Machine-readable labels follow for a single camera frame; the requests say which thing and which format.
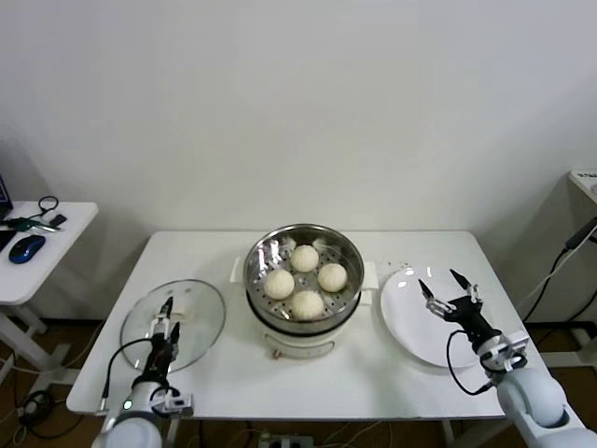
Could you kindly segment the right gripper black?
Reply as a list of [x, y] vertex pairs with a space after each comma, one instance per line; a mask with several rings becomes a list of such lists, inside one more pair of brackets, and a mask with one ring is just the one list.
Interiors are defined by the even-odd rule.
[[418, 284], [425, 300], [426, 308], [436, 316], [444, 316], [444, 320], [458, 324], [465, 332], [473, 349], [479, 349], [484, 343], [502, 335], [502, 331], [494, 329], [481, 313], [482, 303], [478, 286], [454, 269], [450, 273], [458, 285], [467, 293], [449, 303], [437, 299], [426, 283], [419, 279]]

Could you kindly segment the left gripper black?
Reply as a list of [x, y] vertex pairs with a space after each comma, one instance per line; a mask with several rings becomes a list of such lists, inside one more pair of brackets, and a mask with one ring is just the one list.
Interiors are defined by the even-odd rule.
[[142, 372], [143, 382], [166, 382], [169, 367], [178, 354], [179, 322], [170, 334], [173, 305], [174, 298], [169, 297], [151, 321], [151, 351]]

